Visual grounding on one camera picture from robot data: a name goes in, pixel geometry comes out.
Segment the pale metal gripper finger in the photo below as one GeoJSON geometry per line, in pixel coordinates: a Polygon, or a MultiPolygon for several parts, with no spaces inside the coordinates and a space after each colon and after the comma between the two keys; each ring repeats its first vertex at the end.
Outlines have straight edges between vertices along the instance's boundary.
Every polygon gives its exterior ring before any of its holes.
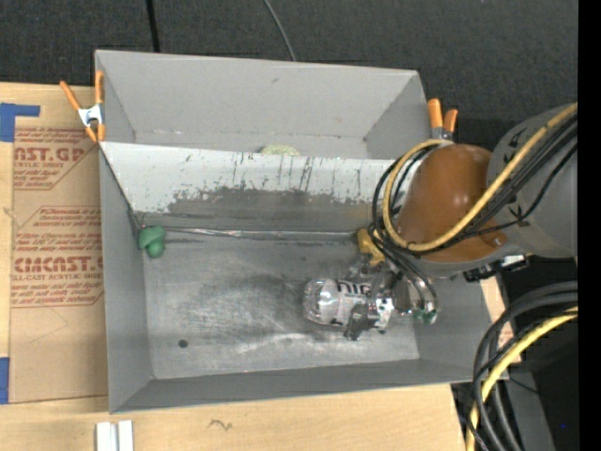
{"type": "Polygon", "coordinates": [[[366,295],[378,295],[389,286],[390,269],[386,262],[372,265],[363,263],[360,267],[360,279],[366,295]]]}
{"type": "Polygon", "coordinates": [[[344,337],[347,340],[357,341],[364,332],[372,329],[384,333],[393,311],[391,298],[368,298],[362,303],[354,304],[350,310],[344,337]]]}

